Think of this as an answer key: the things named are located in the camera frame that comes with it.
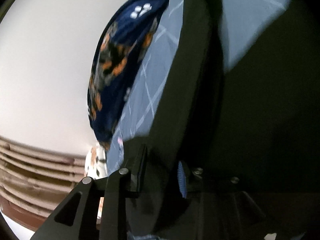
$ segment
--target triangular cutout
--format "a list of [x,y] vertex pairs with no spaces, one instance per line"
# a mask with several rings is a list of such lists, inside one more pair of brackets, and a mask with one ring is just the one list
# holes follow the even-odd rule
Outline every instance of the triangular cutout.
[[76,212],[80,203],[81,193],[78,192],[68,201],[67,204],[55,216],[54,221],[71,227],[76,217]]

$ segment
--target white wall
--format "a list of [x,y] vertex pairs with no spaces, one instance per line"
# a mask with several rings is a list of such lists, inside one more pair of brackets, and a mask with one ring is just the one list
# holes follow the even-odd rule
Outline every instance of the white wall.
[[100,35],[126,0],[16,0],[0,24],[0,136],[85,155]]
[[31,236],[33,236],[34,234],[33,231],[14,222],[9,217],[4,215],[2,212],[1,214],[3,215],[4,220],[7,222],[7,224],[19,240],[30,240]]

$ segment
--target dark blue cloth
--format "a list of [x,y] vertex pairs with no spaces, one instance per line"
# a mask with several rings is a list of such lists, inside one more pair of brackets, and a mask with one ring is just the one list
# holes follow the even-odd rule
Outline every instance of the dark blue cloth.
[[88,111],[90,126],[106,150],[168,3],[128,0],[112,17],[99,41],[89,81]]

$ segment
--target black metal bracket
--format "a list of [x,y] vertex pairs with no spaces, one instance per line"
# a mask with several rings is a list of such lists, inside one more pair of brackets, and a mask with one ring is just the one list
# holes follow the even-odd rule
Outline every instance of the black metal bracket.
[[[31,240],[125,240],[125,199],[137,198],[143,185],[147,148],[125,158],[109,177],[85,177],[57,206]],[[101,227],[97,230],[100,198],[104,197]]]

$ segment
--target navy blue floral fabric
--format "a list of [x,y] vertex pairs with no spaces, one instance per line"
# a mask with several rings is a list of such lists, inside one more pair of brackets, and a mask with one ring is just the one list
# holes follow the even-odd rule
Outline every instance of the navy blue floral fabric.
[[112,17],[98,44],[89,80],[88,111],[90,126],[105,150],[168,3],[128,0]]

